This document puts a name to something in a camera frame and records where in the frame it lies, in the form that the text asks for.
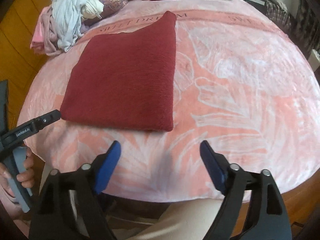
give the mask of metal screw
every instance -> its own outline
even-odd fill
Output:
[[[91,165],[89,163],[85,163],[81,166],[81,169],[83,169],[84,171],[87,171],[91,168]]]
[[[53,169],[51,172],[50,172],[50,175],[54,176],[54,175],[57,175],[58,174],[58,170],[57,169]]]
[[[262,170],[262,174],[265,176],[270,176],[271,172],[269,170]]]
[[[231,168],[232,170],[234,170],[234,171],[239,171],[240,166],[239,166],[238,164],[236,164],[236,163],[231,163],[231,164],[230,164],[230,168]]]

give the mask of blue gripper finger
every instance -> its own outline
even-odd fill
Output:
[[[200,156],[214,187],[225,195],[227,193],[226,181],[229,162],[222,154],[214,152],[207,141],[203,141],[200,144]]]
[[[110,181],[111,175],[115,170],[121,156],[120,143],[118,141],[114,141],[105,155],[107,157],[105,157],[105,160],[103,160],[101,164],[99,163],[101,166],[95,172],[95,184],[93,190],[96,194],[99,194],[105,190]]]

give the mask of white cloth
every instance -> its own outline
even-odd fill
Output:
[[[81,9],[87,0],[53,0],[52,16],[56,21],[58,47],[67,52],[76,43],[81,27]]]
[[[85,6],[82,7],[81,12],[83,18],[93,19],[95,17],[101,18],[100,14],[103,12],[103,3],[99,0],[87,0]]]
[[[127,240],[201,240],[221,204],[222,200],[211,198],[173,203],[157,223]]]

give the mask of finger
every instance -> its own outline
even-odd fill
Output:
[[[23,166],[26,169],[31,168],[33,166],[33,156],[26,158],[25,161],[23,162]]]
[[[34,179],[30,179],[21,183],[21,185],[25,188],[32,188],[34,184],[35,184]]]
[[[26,170],[25,172],[17,175],[17,180],[19,182],[24,182],[24,181],[30,180],[33,178],[34,174],[35,174],[35,172],[33,171],[33,169]]]
[[[31,149],[29,147],[27,147],[26,155],[27,155],[27,157],[33,156],[33,152],[31,151]]]
[[[11,178],[11,175],[7,167],[3,163],[0,163],[0,176],[5,177],[6,179]]]

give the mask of bed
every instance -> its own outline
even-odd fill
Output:
[[[177,15],[172,132],[60,120],[25,143],[66,172],[92,162],[118,140],[122,157],[105,192],[150,202],[221,197],[199,156],[204,139],[230,163],[255,172],[270,169],[282,193],[311,177],[320,165],[319,84],[290,39],[242,0],[129,2],[68,53],[48,60],[18,123],[60,109],[72,68],[90,38],[132,32],[167,10]]]

